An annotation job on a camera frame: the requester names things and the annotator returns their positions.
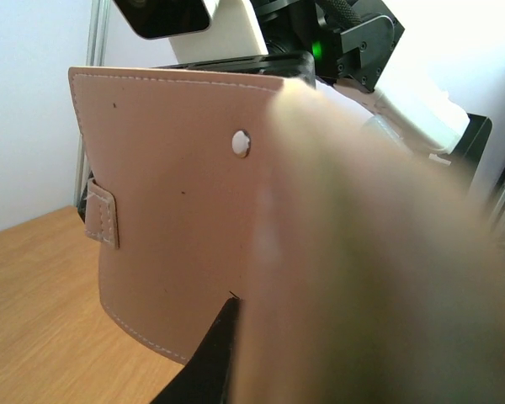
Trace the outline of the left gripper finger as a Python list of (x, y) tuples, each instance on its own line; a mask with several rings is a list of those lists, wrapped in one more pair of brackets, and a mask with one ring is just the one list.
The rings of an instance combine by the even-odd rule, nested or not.
[(242, 300), (229, 298), (190, 361), (154, 398), (156, 404), (223, 404), (230, 401), (233, 351)]

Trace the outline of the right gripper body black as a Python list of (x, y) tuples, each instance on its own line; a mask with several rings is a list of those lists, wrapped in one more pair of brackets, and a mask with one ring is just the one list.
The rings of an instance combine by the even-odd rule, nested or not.
[(316, 86), (315, 60), (309, 52), (303, 50), (215, 61), (197, 61), (173, 66), (157, 66), (157, 69), (228, 72), (299, 78), (312, 88)]

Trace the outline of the pink card holder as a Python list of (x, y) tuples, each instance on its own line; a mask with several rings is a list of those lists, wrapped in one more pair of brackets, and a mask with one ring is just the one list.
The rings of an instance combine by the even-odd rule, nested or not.
[(104, 68), (99, 296), (187, 364), (242, 300), (233, 403), (505, 403), (505, 253), (465, 173), (300, 79)]

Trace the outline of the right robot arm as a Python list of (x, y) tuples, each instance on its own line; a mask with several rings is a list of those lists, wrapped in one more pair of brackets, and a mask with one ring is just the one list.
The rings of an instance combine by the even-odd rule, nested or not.
[(491, 121), (399, 57), (405, 29), (383, 1), (145, 1), (123, 13), (138, 35), (168, 39), (179, 68), (322, 82), (411, 149), (476, 174)]

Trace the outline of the left aluminium corner post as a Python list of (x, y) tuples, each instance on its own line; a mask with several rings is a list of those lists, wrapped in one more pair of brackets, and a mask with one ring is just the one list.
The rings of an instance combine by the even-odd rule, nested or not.
[(111, 1), (92, 1), (88, 27), (88, 48), (85, 66), (69, 72), (72, 103), (80, 133), (74, 204), (85, 201), (84, 189), (91, 173), (91, 163), (97, 151), (95, 146), (96, 113), (102, 110), (96, 91), (102, 87), (104, 59), (109, 26)]

